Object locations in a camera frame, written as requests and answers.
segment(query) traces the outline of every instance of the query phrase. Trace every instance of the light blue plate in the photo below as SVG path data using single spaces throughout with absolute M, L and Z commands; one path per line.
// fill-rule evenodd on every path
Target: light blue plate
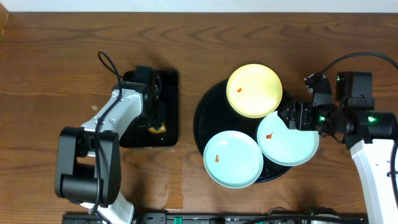
M 232 189 L 253 184 L 264 162 L 255 140 L 239 131 L 223 131 L 213 136 L 205 147 L 203 161 L 214 181 Z
M 262 153 L 272 162 L 296 166 L 307 162 L 316 153 L 319 135 L 317 131 L 288 129 L 274 111 L 261 121 L 257 141 Z

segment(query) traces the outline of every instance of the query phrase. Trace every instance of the plate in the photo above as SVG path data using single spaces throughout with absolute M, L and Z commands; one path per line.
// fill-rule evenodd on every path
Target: plate
M 213 136 L 206 144 L 203 161 L 215 182 L 232 189 L 253 184 L 264 163 L 257 142 L 239 131 L 223 131 Z
M 201 99 L 193 119 L 193 137 L 203 155 L 207 142 L 216 134 L 235 130 L 247 134 L 257 141 L 257 129 L 262 118 L 247 118 L 236 112 L 226 97 L 227 80 L 211 88 Z M 292 97 L 284 91 L 280 106 L 290 102 Z M 264 165 L 256 183 L 274 180 L 286 173 L 290 167 L 282 166 L 262 156 Z
M 262 153 L 272 162 L 297 166 L 307 162 L 316 153 L 319 135 L 317 131 L 287 128 L 275 111 L 261 121 L 257 142 Z
M 238 68 L 226 86 L 231 106 L 248 118 L 262 118 L 273 112 L 282 99 L 282 92 L 276 73 L 258 64 Z

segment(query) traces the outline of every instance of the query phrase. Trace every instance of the black tray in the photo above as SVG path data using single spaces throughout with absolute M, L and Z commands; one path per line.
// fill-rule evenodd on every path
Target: black tray
M 257 142 L 257 128 L 264 118 L 247 118 L 236 112 L 226 96 L 227 80 L 214 86 L 201 99 L 193 119 L 193 136 L 200 154 L 203 156 L 207 142 L 216 134 L 223 131 L 240 131 L 252 137 Z M 281 106 L 292 100 L 284 90 Z M 273 180 L 286 173 L 290 167 L 282 166 L 270 161 L 266 156 L 260 177 L 255 183 Z
M 133 72 L 126 72 L 123 80 L 131 80 Z M 165 104 L 166 132 L 160 134 L 148 131 L 146 119 L 134 119 L 122 135 L 121 147 L 165 147 L 174 146 L 178 140 L 178 71 L 158 70 L 156 74 L 162 80 L 162 92 L 159 100 Z

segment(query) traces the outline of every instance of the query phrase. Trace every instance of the green led light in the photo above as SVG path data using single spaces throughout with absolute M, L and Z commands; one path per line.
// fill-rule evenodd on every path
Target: green led light
M 375 122 L 375 121 L 376 121 L 376 119 L 375 119 L 375 118 L 373 118 L 373 117 L 368 117 L 368 120 L 369 120 L 369 122 L 370 122 L 370 123 L 372 123 L 372 122 Z

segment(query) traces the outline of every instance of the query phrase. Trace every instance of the white wall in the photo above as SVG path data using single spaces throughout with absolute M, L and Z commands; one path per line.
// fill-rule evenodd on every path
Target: white wall
M 10 12 L 398 12 L 398 0 L 0 0 Z

